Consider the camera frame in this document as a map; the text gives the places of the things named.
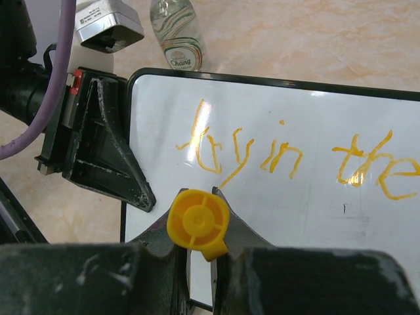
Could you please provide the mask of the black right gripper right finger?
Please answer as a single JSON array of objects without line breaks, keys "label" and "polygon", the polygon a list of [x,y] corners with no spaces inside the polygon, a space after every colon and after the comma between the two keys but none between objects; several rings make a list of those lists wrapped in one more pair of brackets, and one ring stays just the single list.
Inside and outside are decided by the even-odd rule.
[{"label": "black right gripper right finger", "polygon": [[404,269],[370,249],[295,238],[294,195],[257,187],[212,193],[228,206],[228,252],[211,264],[214,314],[418,314]]}]

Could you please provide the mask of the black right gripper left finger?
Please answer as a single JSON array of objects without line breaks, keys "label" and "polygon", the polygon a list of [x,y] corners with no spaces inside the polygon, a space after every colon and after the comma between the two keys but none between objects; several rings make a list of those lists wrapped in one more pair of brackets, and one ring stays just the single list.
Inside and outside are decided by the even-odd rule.
[{"label": "black right gripper left finger", "polygon": [[128,243],[1,246],[2,314],[188,314],[189,255],[167,217]]}]

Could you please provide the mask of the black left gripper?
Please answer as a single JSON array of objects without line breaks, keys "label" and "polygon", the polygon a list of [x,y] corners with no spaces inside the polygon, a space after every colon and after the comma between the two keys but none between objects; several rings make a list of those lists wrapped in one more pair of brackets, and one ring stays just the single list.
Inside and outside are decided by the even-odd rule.
[{"label": "black left gripper", "polygon": [[75,69],[44,130],[37,170],[150,212],[156,198],[129,146],[130,111],[126,79]]}]

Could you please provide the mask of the yellow capped white marker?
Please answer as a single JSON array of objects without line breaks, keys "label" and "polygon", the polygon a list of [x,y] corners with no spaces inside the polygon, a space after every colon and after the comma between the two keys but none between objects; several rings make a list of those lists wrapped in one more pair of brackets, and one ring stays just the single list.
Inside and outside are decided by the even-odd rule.
[{"label": "yellow capped white marker", "polygon": [[199,251],[211,262],[228,252],[224,237],[230,222],[228,204],[202,190],[183,190],[168,214],[167,233],[174,244]]}]

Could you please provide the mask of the white whiteboard black frame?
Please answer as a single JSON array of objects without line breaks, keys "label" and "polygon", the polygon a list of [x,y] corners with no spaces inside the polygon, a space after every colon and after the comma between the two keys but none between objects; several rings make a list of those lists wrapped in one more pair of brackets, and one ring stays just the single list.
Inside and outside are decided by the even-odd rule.
[{"label": "white whiteboard black frame", "polygon": [[[419,93],[143,69],[129,80],[129,144],[156,197],[125,237],[184,188],[294,195],[295,238],[393,257],[419,301]],[[211,264],[193,252],[211,285]]]}]

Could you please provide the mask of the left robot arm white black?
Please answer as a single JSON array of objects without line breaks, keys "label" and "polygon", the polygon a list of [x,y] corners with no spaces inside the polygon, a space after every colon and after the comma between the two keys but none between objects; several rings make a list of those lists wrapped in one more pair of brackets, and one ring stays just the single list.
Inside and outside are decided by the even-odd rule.
[{"label": "left robot arm white black", "polygon": [[[114,53],[144,37],[126,1],[78,1],[68,76],[44,129],[38,169],[149,212],[156,199],[129,147],[129,84],[114,73]],[[1,111],[30,124],[51,80],[50,57],[31,62],[36,39],[24,1],[1,2]]]}]

